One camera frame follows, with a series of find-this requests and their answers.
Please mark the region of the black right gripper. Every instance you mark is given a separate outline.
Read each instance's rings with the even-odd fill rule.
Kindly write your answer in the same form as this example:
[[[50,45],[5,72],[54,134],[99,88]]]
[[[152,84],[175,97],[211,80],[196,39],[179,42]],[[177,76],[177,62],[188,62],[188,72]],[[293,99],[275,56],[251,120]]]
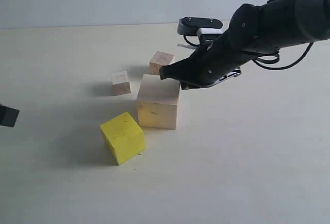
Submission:
[[[232,70],[259,56],[274,56],[278,49],[252,50],[258,33],[259,8],[243,4],[234,13],[228,29],[216,38],[200,46],[188,58],[162,66],[160,79],[180,81],[181,90],[209,88]]]

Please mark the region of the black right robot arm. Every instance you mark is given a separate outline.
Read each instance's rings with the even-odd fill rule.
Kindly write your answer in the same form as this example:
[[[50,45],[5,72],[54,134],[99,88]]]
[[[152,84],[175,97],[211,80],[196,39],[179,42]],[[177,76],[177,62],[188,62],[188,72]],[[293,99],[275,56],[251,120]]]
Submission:
[[[161,79],[175,79],[183,90],[209,88],[241,74],[252,61],[277,71],[285,47],[329,39],[329,0],[268,0],[262,6],[241,5],[228,29],[218,19],[184,17],[177,32],[185,40],[197,37],[193,53],[159,70]]]

